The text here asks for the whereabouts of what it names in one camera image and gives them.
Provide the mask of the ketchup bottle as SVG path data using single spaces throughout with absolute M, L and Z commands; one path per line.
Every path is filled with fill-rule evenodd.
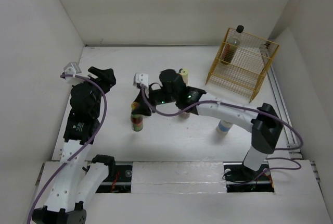
M 131 124 L 132 130 L 135 132 L 139 132 L 143 129 L 143 115 L 134 114 L 134 111 L 139 107 L 138 102 L 133 102 L 131 104 Z

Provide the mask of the tall red-label sauce bottle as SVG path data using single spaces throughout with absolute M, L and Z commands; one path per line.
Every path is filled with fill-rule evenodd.
M 238 25 L 236 31 L 228 38 L 225 43 L 224 50 L 221 56 L 221 63 L 229 65 L 236 54 L 238 46 L 240 45 L 240 37 L 244 30 L 244 26 Z

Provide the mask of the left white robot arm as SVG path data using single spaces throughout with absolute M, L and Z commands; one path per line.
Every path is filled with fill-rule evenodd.
M 88 71 L 90 75 L 84 77 L 77 64 L 70 63 L 61 74 L 77 84 L 70 91 L 60 166 L 40 189 L 27 223 L 85 223 L 86 207 L 100 184 L 117 177 L 112 156 L 96 155 L 83 167 L 106 118 L 106 94 L 116 84 L 111 68 L 90 67 Z

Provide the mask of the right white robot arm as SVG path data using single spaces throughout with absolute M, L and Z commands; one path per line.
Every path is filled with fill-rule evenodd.
M 140 92 L 135 99 L 138 107 L 134 115 L 151 116 L 158 113 L 162 116 L 174 116 L 157 110 L 158 105 L 174 103 L 178 114 L 190 113 L 207 116 L 237 125 L 251 133 L 251 146 L 240 166 L 240 172 L 246 179 L 253 179 L 259 174 L 261 164 L 268 155 L 274 153 L 283 125 L 274 108 L 264 103 L 259 108 L 234 105 L 215 97 L 205 90 L 187 86 L 182 76 L 175 70 L 166 69 L 159 74 L 161 87 L 152 89 L 148 75 L 136 73 L 133 85 Z

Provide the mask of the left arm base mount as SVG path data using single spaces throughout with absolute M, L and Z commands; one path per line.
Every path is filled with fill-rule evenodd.
M 133 164 L 116 164 L 116 172 L 108 176 L 97 188 L 96 193 L 131 193 Z

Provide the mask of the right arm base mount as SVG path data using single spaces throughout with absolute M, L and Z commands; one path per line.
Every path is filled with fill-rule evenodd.
M 273 180 L 269 171 L 260 175 L 264 170 L 269 169 L 267 163 L 263 163 L 258 171 L 253 171 L 242 164 L 224 164 L 222 179 L 226 182 L 227 193 L 274 193 Z

